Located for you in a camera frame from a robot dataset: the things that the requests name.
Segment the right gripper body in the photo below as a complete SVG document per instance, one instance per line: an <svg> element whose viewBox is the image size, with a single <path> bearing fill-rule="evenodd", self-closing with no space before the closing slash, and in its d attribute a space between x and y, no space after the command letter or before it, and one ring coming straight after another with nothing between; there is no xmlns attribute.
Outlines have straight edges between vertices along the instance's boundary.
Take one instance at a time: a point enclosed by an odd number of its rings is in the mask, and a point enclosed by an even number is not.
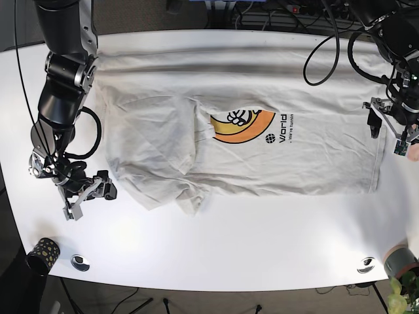
<svg viewBox="0 0 419 314"><path fill-rule="evenodd" d="M109 172L99 171L83 183L74 183L73 187L70 187L67 183L66 186L65 184L58 185L58 191L64 201L65 219L79 220L82 217L81 203L100 198L98 196L98 186L107 179L111 179Z"/></svg>

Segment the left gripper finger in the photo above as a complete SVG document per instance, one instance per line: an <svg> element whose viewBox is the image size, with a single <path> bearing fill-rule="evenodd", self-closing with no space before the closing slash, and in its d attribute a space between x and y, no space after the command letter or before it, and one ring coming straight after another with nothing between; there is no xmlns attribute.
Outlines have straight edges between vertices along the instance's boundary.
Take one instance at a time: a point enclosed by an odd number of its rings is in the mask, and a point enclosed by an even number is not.
<svg viewBox="0 0 419 314"><path fill-rule="evenodd" d="M369 111L368 125L370 127L371 137L377 139L382 126L382 120L373 110Z"/></svg>

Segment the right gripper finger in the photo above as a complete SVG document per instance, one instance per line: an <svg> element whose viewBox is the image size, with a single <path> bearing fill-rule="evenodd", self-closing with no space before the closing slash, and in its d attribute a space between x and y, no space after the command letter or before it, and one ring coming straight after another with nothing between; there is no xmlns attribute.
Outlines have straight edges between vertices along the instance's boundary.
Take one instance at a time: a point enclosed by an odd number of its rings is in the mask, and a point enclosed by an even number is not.
<svg viewBox="0 0 419 314"><path fill-rule="evenodd" d="M117 188L111 179L107 179L98 186L98 196L108 201L117 198Z"/></svg>

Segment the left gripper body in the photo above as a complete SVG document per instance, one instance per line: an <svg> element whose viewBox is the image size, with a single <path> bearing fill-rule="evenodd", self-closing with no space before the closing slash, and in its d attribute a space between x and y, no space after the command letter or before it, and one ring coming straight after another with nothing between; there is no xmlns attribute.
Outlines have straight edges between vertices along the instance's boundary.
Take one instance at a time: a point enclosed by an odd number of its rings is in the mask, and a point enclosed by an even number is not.
<svg viewBox="0 0 419 314"><path fill-rule="evenodd" d="M382 126L395 139L393 153L407 157L411 146L418 144L418 109L409 109L404 103L378 97L364 102L363 108L373 110L381 118Z"/></svg>

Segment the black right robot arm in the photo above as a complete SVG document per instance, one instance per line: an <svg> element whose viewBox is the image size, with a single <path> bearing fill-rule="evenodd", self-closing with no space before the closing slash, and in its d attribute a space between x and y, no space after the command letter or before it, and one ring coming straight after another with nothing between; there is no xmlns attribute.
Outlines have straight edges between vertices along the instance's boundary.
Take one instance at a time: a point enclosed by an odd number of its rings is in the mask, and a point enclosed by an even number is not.
<svg viewBox="0 0 419 314"><path fill-rule="evenodd" d="M51 179L63 199L66 219L78 220L82 202L117 197L108 171L101 170L93 177L85 173L85 161L97 151L102 137L99 117L84 106L97 69L94 3L36 1L35 9L49 53L38 114L31 118L29 172L37 179ZM82 113L96 123L96 139L88 152L73 154L66 149L75 138L75 123Z"/></svg>

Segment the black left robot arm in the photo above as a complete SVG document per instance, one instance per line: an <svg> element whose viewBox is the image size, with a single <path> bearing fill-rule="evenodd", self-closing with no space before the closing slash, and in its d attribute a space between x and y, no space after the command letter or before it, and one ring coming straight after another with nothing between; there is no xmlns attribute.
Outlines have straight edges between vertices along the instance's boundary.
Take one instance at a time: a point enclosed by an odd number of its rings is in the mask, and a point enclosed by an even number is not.
<svg viewBox="0 0 419 314"><path fill-rule="evenodd" d="M363 104L369 110L371 137L376 139L386 126L396 139L395 154L408 156L418 144L418 28L405 18L397 1L349 1L348 6L362 25L348 41L350 65L363 78L386 87L386 98L374 97ZM390 76L377 77L357 65L354 43L360 35L372 37L392 66Z"/></svg>

